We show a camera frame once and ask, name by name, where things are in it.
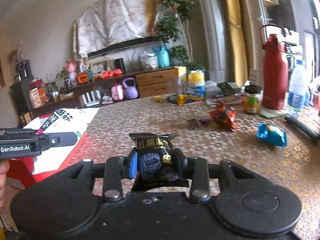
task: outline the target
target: glass jar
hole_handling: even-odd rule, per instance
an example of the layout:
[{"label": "glass jar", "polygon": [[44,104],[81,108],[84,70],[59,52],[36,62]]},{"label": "glass jar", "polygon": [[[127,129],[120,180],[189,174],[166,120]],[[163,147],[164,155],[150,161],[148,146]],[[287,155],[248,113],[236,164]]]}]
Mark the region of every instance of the glass jar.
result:
[{"label": "glass jar", "polygon": [[261,87],[249,85],[244,88],[244,110],[249,114],[258,114],[261,109]]}]

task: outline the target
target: pink toy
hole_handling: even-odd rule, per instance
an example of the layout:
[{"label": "pink toy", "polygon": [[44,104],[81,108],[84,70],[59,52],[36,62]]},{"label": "pink toy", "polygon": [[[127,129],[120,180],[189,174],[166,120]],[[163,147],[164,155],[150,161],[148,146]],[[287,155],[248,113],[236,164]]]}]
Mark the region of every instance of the pink toy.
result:
[{"label": "pink toy", "polygon": [[72,85],[78,84],[77,81],[77,63],[74,60],[67,60],[67,63],[64,65],[64,68],[69,73],[69,78]]},{"label": "pink toy", "polygon": [[123,87],[120,84],[115,83],[115,85],[111,88],[111,94],[112,94],[113,100],[115,100],[115,101],[122,100],[123,99]]}]

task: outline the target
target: tree plant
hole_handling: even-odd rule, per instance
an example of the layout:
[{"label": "tree plant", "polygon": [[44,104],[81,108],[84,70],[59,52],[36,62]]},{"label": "tree plant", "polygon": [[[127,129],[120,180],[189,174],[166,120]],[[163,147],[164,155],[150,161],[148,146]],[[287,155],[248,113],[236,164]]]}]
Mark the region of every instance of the tree plant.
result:
[{"label": "tree plant", "polygon": [[182,63],[185,61],[187,61],[187,62],[189,61],[186,47],[183,45],[173,46],[170,49],[170,53],[173,57],[178,59],[179,65],[182,65]]},{"label": "tree plant", "polygon": [[163,16],[158,22],[158,34],[163,43],[169,43],[169,40],[172,39],[173,42],[176,42],[179,39],[179,29],[176,26],[176,19]]},{"label": "tree plant", "polygon": [[[179,65],[187,67],[187,74],[191,70],[201,69],[204,70],[204,66],[193,62],[192,43],[189,34],[189,20],[193,16],[194,2],[192,0],[160,0],[164,8],[172,8],[175,12],[176,18],[164,16],[158,23],[158,31],[161,39],[164,43],[168,43],[170,39],[173,42],[179,39],[180,31],[176,26],[172,26],[176,21],[179,22],[182,36],[185,41],[185,47],[183,45],[173,46],[170,50],[171,54],[179,61]],[[185,34],[182,23],[186,24],[187,36]]]}]

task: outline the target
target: doorway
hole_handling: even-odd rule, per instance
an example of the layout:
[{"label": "doorway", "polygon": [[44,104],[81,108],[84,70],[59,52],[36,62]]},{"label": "doorway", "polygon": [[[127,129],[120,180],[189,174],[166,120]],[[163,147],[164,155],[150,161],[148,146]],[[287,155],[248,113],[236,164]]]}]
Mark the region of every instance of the doorway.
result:
[{"label": "doorway", "polygon": [[310,84],[316,77],[314,35],[312,33],[305,32],[304,39],[305,39],[307,83]]}]

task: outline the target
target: jar lid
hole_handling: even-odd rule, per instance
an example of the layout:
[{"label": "jar lid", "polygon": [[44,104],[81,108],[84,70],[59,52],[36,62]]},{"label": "jar lid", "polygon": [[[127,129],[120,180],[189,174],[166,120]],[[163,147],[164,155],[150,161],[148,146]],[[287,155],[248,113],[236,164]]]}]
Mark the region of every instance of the jar lid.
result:
[{"label": "jar lid", "polygon": [[249,85],[244,88],[244,92],[248,94],[259,94],[261,91],[261,87],[257,85]]}]

